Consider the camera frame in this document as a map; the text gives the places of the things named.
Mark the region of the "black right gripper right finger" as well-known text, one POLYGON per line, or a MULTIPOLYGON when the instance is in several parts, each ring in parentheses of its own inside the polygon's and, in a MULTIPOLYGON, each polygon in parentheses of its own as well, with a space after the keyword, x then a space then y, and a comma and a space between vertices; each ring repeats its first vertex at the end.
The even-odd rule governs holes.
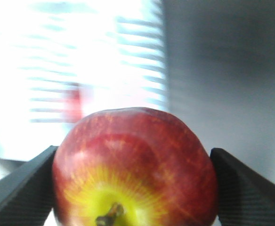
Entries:
POLYGON ((221 148, 210 153, 223 226, 275 226, 275 184, 221 148))

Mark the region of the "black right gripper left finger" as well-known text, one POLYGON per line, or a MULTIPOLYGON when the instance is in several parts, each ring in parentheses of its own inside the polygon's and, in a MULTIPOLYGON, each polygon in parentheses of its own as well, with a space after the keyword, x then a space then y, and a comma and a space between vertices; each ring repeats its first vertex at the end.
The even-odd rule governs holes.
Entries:
POLYGON ((0 226, 42 226, 54 206, 50 146, 0 180, 0 226))

